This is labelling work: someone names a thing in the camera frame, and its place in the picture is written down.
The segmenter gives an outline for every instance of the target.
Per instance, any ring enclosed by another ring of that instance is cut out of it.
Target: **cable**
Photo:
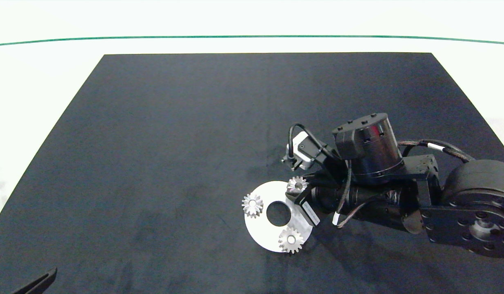
[[[349,220],[351,220],[351,218],[362,208],[364,207],[364,205],[367,205],[368,203],[371,203],[373,201],[381,201],[381,199],[378,199],[377,196],[372,196],[368,199],[366,199],[366,201],[364,201],[363,203],[357,205],[354,209],[351,210],[351,212],[349,212],[348,216],[346,216],[346,218],[338,223],[337,225],[337,228],[338,229],[342,229],[344,227],[344,225],[349,222]]]
[[[287,158],[289,160],[292,160],[294,158],[293,157],[293,129],[295,127],[299,127],[304,132],[306,132],[306,134],[310,137],[310,139],[317,145],[317,147],[319,147],[319,150],[322,151],[324,154],[326,154],[328,157],[333,158],[334,160],[342,162],[342,160],[338,156],[336,156],[335,154],[331,153],[328,149],[326,149],[321,144],[321,142],[319,140],[317,140],[317,138],[304,125],[301,125],[300,123],[294,123],[290,127],[289,138],[288,138],[288,140],[289,140],[288,141],[288,155],[287,155]]]
[[[450,156],[459,158],[462,162],[470,162],[475,160],[474,157],[470,156],[466,152],[462,151],[459,147],[440,140],[434,139],[421,139],[421,140],[402,140],[398,142],[401,146],[406,146],[402,152],[402,156],[406,157],[410,153],[411,149],[416,146],[428,147],[438,151],[442,151]]]
[[[344,186],[343,195],[341,196],[341,200],[339,201],[339,205],[337,206],[335,214],[333,214],[332,224],[334,224],[334,225],[337,225],[337,222],[339,220],[339,216],[341,216],[341,209],[343,209],[344,203],[346,201],[346,198],[349,195],[349,191],[350,191],[350,187],[351,187],[351,162],[350,162],[350,160],[347,160],[346,163],[348,166],[348,175],[346,176],[346,184]]]

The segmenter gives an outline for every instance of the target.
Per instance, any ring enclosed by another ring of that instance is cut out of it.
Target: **metal gear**
[[[302,249],[302,244],[304,241],[302,240],[301,234],[292,227],[286,227],[283,230],[281,235],[279,235],[279,247],[287,253],[296,253],[299,252],[299,249]]]
[[[261,200],[259,195],[246,194],[242,202],[241,206],[247,216],[255,218],[263,212],[263,200]]]
[[[308,187],[308,182],[306,182],[306,179],[300,176],[293,177],[289,179],[288,185],[286,185],[286,188],[289,190],[289,192],[292,193],[300,193],[304,191]]]

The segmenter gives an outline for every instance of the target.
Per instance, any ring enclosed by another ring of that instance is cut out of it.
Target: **white floor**
[[[199,35],[391,35],[504,42],[504,2],[0,1],[0,43]],[[431,52],[504,144],[504,45],[388,38],[110,39],[1,45],[0,211],[103,54],[212,52]]]

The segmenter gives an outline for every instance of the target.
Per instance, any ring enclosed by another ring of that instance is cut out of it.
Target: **gear hole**
[[[283,227],[283,225],[286,225],[290,221],[291,212],[285,203],[275,201],[268,205],[268,208],[266,209],[266,217],[272,225]]]

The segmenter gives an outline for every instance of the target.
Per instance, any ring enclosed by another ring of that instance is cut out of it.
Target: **white cable tie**
[[[428,148],[435,149],[438,151],[444,151],[444,146],[440,146],[440,145],[433,144],[433,143],[428,143]]]
[[[339,216],[341,216],[341,215],[338,214],[337,212],[334,212],[333,219],[332,219],[332,224],[333,225],[337,225],[337,223],[339,222]]]

